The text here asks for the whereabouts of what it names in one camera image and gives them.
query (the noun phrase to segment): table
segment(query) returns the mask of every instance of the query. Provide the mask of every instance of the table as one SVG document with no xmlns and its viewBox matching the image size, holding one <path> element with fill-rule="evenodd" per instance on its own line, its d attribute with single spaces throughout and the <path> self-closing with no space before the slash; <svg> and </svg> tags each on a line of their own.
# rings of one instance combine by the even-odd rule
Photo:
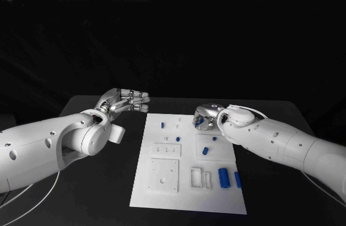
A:
<svg viewBox="0 0 346 226">
<path fill-rule="evenodd" d="M 73 96 L 60 116 L 93 108 L 99 97 Z M 312 134 L 295 105 L 288 101 L 152 97 L 146 105 L 149 113 L 191 115 L 204 103 L 253 108 L 270 119 Z M 125 128 L 121 144 L 108 142 L 95 156 L 77 160 L 60 171 L 50 195 L 12 226 L 344 225 L 346 209 L 301 172 L 262 159 L 239 145 L 233 146 L 233 151 L 247 215 L 129 207 L 145 117 L 145 113 L 136 111 L 121 113 L 113 122 Z M 56 174 L 35 183 L 0 210 L 0 225 L 35 205 L 54 178 Z"/>
</svg>

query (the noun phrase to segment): blue cylinder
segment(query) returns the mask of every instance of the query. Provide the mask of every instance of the blue cylinder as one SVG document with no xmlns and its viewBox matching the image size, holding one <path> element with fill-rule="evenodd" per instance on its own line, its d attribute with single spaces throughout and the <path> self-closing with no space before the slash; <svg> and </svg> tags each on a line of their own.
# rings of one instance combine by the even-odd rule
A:
<svg viewBox="0 0 346 226">
<path fill-rule="evenodd" d="M 203 155 L 207 155 L 207 147 L 203 148 L 201 154 L 203 154 Z"/>
<path fill-rule="evenodd" d="M 217 177 L 219 177 L 219 186 L 226 189 L 230 188 L 230 183 L 229 183 L 229 172 L 226 168 L 219 168 L 217 169 Z"/>
<path fill-rule="evenodd" d="M 236 181 L 236 187 L 240 188 L 242 187 L 242 183 L 240 183 L 240 177 L 237 172 L 233 172 L 233 176 L 234 176 L 234 181 Z"/>
</svg>

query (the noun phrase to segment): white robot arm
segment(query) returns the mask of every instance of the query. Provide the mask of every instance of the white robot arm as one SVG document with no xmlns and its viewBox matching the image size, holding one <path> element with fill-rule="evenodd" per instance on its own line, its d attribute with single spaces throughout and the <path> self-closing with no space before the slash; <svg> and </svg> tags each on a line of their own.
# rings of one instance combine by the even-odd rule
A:
<svg viewBox="0 0 346 226">
<path fill-rule="evenodd" d="M 282 165 L 315 177 L 346 201 L 346 147 L 304 133 L 272 119 L 259 120 L 249 110 L 203 104 L 195 108 L 194 127 L 217 128 L 226 140 Z"/>
<path fill-rule="evenodd" d="M 145 92 L 110 89 L 93 109 L 0 132 L 0 193 L 35 183 L 93 156 L 106 141 L 119 144 L 125 129 L 110 122 L 122 111 L 146 112 Z"/>
</svg>

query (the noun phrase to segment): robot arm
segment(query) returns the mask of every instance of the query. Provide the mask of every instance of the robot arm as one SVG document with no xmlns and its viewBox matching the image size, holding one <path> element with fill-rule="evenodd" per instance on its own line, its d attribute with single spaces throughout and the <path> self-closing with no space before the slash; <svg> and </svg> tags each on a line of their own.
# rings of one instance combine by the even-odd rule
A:
<svg viewBox="0 0 346 226">
<path fill-rule="evenodd" d="M 211 120 L 226 140 L 242 145 L 263 159 L 286 165 L 315 177 L 346 201 L 346 147 L 308 135 L 272 119 L 259 120 L 250 111 L 229 105 L 213 114 L 194 114 L 197 129 L 207 129 L 198 118 Z"/>
<path fill-rule="evenodd" d="M 146 112 L 145 92 L 110 89 L 93 109 L 0 132 L 0 193 L 35 183 L 93 156 L 106 141 L 119 144 L 125 129 L 110 121 L 122 111 Z"/>
</svg>

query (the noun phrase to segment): black curtain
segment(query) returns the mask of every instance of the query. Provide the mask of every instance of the black curtain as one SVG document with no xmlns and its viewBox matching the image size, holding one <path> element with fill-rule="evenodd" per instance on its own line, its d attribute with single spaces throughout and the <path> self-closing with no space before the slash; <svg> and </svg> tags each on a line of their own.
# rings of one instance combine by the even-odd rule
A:
<svg viewBox="0 0 346 226">
<path fill-rule="evenodd" d="M 343 3 L 155 1 L 1 0 L 0 110 L 17 124 L 122 88 L 291 101 L 317 136 L 346 143 Z"/>
</svg>

